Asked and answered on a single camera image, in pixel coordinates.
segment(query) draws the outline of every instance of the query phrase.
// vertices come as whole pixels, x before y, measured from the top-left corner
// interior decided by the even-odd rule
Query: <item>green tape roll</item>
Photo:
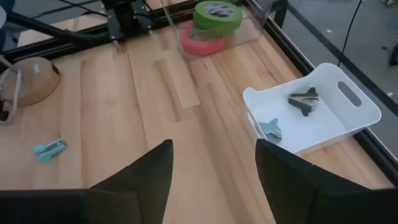
[[[243,11],[224,1],[203,1],[195,6],[193,24],[212,34],[232,34],[242,23]]]

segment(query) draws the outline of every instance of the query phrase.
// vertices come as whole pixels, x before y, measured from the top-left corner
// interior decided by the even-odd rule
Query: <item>wooden table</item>
[[[75,29],[98,23],[98,16],[86,18],[73,20]],[[108,44],[53,62],[62,73],[55,91],[0,127],[0,189],[90,187],[173,139],[164,223],[275,222],[244,125],[242,92],[300,74],[266,32],[191,62],[169,27],[120,49]],[[32,148],[58,138],[68,148],[50,164],[36,163]],[[353,138],[303,158],[372,189],[392,187]]]

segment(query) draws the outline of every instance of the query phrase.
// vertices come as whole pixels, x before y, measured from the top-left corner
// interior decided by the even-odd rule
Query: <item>gray floor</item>
[[[349,23],[358,0],[291,0],[290,3],[306,17],[325,37],[340,50],[343,48]],[[284,32],[316,66],[320,63],[338,63],[331,54],[296,18],[287,14]],[[345,55],[386,93],[394,93],[398,102],[398,67],[390,67],[391,49],[398,43],[398,7],[386,7],[377,0],[363,1],[354,20]],[[380,107],[382,119],[371,126],[371,131],[398,157],[398,119],[344,66],[341,68]]]

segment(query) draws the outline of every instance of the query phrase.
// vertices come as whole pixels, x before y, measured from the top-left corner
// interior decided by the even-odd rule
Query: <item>masking tape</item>
[[[187,23],[186,28],[181,29],[180,31],[182,46],[187,52],[191,54],[209,55],[221,50],[226,43],[225,37],[217,37],[217,39],[215,40],[209,40],[204,42],[193,40],[190,37],[190,31],[192,29],[193,29],[193,22],[190,21]]]
[[[203,1],[195,6],[195,28],[214,34],[232,34],[242,23],[243,11],[224,1]]]

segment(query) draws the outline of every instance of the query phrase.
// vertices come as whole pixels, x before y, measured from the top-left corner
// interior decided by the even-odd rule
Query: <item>pink tape roll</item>
[[[187,27],[187,29],[182,29],[180,31],[180,38],[184,49],[191,54],[209,55],[221,50],[226,43],[225,37],[205,42],[193,40],[189,36],[191,28],[193,28],[193,22],[188,22]]]

